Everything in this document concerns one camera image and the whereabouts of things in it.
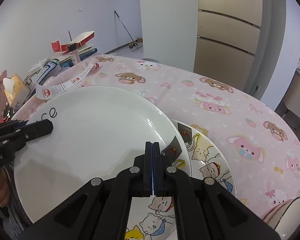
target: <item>pink tablecloth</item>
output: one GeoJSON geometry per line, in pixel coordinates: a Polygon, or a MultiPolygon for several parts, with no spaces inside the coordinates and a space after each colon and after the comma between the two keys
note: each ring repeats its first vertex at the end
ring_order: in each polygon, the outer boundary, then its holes
{"type": "MultiPolygon", "coordinates": [[[[182,69],[109,55],[94,55],[50,85],[71,79],[90,63],[100,68],[72,89],[93,85],[127,89],[170,118],[201,127],[229,162],[237,198],[258,216],[300,196],[300,143],[283,119],[260,101],[182,69]]],[[[33,96],[16,118],[27,120],[43,103],[33,96]]]]}

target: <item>silver screw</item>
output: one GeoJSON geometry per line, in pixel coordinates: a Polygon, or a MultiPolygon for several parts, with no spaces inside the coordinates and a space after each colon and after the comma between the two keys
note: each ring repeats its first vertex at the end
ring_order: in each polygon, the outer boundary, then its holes
{"type": "Polygon", "coordinates": [[[133,166],[129,169],[131,173],[138,173],[140,171],[139,167],[133,166]]]}
{"type": "Polygon", "coordinates": [[[99,185],[101,184],[101,179],[99,179],[99,178],[94,178],[94,179],[91,180],[91,184],[92,184],[93,186],[99,186],[99,185]]]}
{"type": "Polygon", "coordinates": [[[213,184],[214,184],[214,179],[208,177],[208,178],[205,178],[205,179],[204,179],[204,182],[205,182],[205,184],[213,185],[213,184]]]}
{"type": "Polygon", "coordinates": [[[177,169],[175,167],[173,167],[173,166],[169,166],[167,168],[167,172],[169,172],[169,173],[175,173],[176,171],[177,171],[177,169]]]}

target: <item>bottle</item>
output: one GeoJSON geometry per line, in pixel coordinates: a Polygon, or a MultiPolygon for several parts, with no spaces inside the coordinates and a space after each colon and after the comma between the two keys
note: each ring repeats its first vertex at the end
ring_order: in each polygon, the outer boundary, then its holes
{"type": "Polygon", "coordinates": [[[78,64],[81,60],[79,57],[79,51],[77,49],[77,44],[76,43],[69,44],[68,49],[69,49],[69,54],[70,54],[73,65],[78,64]]]}

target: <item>blue scarf on cat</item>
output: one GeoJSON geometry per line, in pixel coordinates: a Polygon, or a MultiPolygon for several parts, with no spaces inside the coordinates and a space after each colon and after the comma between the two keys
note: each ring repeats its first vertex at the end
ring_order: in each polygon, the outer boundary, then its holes
{"type": "Polygon", "coordinates": [[[165,223],[166,219],[162,219],[162,223],[159,227],[159,229],[157,231],[155,231],[154,233],[151,234],[151,236],[157,236],[157,235],[161,235],[164,232],[164,223],[165,223]]]}

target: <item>yellow cat illustration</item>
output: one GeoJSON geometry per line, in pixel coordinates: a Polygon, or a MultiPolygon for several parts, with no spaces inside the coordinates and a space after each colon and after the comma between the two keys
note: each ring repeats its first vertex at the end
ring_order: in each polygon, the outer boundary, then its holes
{"type": "Polygon", "coordinates": [[[141,233],[138,226],[134,226],[133,230],[127,229],[124,240],[144,240],[145,237],[141,233]]]}
{"type": "Polygon", "coordinates": [[[211,157],[211,150],[215,147],[201,134],[197,133],[192,137],[192,144],[187,147],[188,152],[194,150],[192,160],[207,161],[211,157]]]}

